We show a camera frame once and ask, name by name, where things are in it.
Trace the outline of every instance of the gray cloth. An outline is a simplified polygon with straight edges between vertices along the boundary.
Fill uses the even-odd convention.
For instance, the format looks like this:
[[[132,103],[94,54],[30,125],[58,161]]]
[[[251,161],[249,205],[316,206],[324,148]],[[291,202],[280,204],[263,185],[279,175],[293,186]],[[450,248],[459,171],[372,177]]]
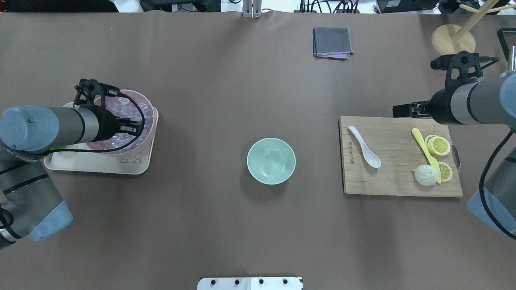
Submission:
[[[314,56],[348,59],[354,53],[347,27],[315,27]]]

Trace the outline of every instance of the mint green bowl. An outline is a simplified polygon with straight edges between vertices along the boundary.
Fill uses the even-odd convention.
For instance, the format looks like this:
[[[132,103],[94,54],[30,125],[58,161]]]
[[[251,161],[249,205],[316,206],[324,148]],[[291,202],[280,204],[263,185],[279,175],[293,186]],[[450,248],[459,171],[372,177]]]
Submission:
[[[280,184],[294,173],[296,155],[285,141],[265,138],[249,149],[247,168],[261,183]]]

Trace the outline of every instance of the wooden cutting board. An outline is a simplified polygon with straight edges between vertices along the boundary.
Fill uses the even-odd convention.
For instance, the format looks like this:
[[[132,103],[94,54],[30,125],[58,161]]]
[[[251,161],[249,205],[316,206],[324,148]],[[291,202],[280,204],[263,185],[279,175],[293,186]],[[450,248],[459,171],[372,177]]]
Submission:
[[[351,125],[357,128],[369,148],[380,158],[380,168],[373,168],[364,160],[360,144],[348,130],[348,126]],[[341,116],[340,128],[345,193],[421,197],[462,196],[452,152],[446,156],[433,155],[438,162],[445,162],[451,166],[453,177],[450,181],[422,186],[415,180],[412,172],[419,165],[428,164],[423,150],[412,137],[412,128],[418,128],[423,138],[434,134],[450,141],[448,126],[431,119]]]

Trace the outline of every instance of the white ceramic spoon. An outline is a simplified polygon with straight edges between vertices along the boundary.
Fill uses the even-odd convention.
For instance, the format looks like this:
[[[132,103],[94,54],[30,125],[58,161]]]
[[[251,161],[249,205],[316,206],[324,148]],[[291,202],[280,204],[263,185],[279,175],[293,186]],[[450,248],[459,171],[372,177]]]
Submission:
[[[357,128],[355,128],[354,126],[349,126],[348,130],[350,130],[353,133],[353,135],[357,138],[358,142],[360,143],[360,147],[362,147],[362,155],[364,156],[367,163],[369,163],[369,165],[371,165],[371,167],[374,168],[379,168],[380,166],[382,166],[382,161],[380,161],[380,158],[378,158],[378,156],[376,156],[376,154],[373,153],[371,149],[369,149],[369,147],[365,144],[365,141],[362,138],[362,136],[360,136],[360,133],[358,133]]]

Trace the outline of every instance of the yellow spoon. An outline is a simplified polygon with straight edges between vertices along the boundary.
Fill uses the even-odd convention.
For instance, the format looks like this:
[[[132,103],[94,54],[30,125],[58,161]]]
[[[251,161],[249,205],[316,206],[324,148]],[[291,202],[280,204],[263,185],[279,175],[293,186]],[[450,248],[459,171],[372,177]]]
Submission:
[[[428,159],[428,162],[432,167],[437,170],[437,183],[441,184],[442,177],[441,177],[441,169],[439,168],[439,164],[437,163],[437,159],[430,156],[430,152],[428,152],[428,148],[426,148],[425,139],[423,139],[423,136],[421,135],[421,132],[418,128],[412,128],[412,135],[414,136],[414,139],[416,139],[417,144],[423,149],[423,153],[425,153],[426,159]]]

